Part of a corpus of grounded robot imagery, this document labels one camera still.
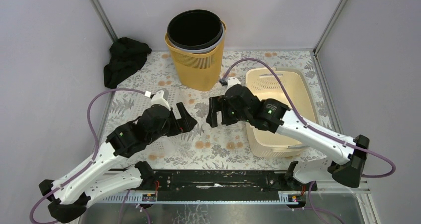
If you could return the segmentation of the white perforated basket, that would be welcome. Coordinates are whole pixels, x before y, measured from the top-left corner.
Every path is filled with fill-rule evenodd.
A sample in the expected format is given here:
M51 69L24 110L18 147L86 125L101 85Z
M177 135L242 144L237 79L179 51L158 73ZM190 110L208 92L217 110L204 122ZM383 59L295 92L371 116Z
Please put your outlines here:
M149 91L152 94L160 90L164 90L164 98L167 100L169 105L173 108L176 107L176 103L184 100L184 95L181 90L171 86L159 86L159 85L142 85L141 91ZM134 120L138 116L142 115L144 110L151 106L150 98L144 95L136 94L134 98L134 105L131 108L129 120ZM169 156L176 150L175 137L161 137L152 144L148 145L145 150L141 151L141 154L146 156Z

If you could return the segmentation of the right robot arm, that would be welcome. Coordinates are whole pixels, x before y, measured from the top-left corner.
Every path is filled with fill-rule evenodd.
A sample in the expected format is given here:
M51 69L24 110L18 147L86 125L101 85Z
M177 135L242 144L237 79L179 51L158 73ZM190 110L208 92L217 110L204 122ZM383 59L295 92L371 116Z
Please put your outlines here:
M232 125L247 122L260 131L291 137L308 145L327 157L328 167L310 167L296 164L293 172L285 176L285 184L291 190L304 183L315 181L318 175L330 174L336 182L350 187L359 187L367 160L365 150L370 139L364 135L353 138L333 132L312 121L300 118L288 105L269 98L260 100L239 84L229 88L224 95L209 98L206 122L218 126L217 113L222 114L222 124Z

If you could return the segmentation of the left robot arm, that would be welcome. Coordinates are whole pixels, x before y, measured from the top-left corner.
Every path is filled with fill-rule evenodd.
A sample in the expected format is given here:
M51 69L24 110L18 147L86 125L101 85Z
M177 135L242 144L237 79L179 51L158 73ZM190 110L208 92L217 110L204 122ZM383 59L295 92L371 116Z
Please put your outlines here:
M129 160L134 154L161 137L190 132L197 121L183 103L177 103L177 119L170 108L154 104L134 120L118 126L98 149L78 167L57 180L43 180L40 191L49 200L50 215L61 223L80 217L96 202L127 189L154 186L155 175L146 161L139 161L120 174L103 179L113 166Z

